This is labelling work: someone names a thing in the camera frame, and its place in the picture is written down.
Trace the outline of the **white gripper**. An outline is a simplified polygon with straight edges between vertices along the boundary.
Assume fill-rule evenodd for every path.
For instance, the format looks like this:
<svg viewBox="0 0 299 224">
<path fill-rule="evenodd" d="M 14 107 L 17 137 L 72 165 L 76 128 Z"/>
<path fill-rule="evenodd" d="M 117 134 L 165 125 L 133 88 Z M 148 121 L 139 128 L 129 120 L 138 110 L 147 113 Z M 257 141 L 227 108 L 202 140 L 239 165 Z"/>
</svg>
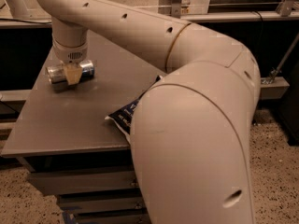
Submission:
<svg viewBox="0 0 299 224">
<path fill-rule="evenodd" d="M 82 76 L 82 67 L 78 64 L 87 56 L 87 28 L 54 17 L 52 21 L 52 44 L 57 58 L 63 65 L 66 81 L 77 85 Z"/>
</svg>

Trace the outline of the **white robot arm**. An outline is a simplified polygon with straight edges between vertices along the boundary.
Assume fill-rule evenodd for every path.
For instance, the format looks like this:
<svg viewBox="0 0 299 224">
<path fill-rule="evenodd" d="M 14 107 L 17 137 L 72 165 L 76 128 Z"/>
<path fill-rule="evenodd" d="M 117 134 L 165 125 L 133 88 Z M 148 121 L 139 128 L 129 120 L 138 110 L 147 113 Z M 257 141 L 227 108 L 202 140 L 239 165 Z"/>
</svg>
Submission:
<svg viewBox="0 0 299 224">
<path fill-rule="evenodd" d="M 242 43 L 204 26 L 107 0 L 37 0 L 51 15 L 63 63 L 95 32 L 164 72 L 141 97 L 130 130 L 151 224 L 256 224 L 249 131 L 258 64 Z"/>
</svg>

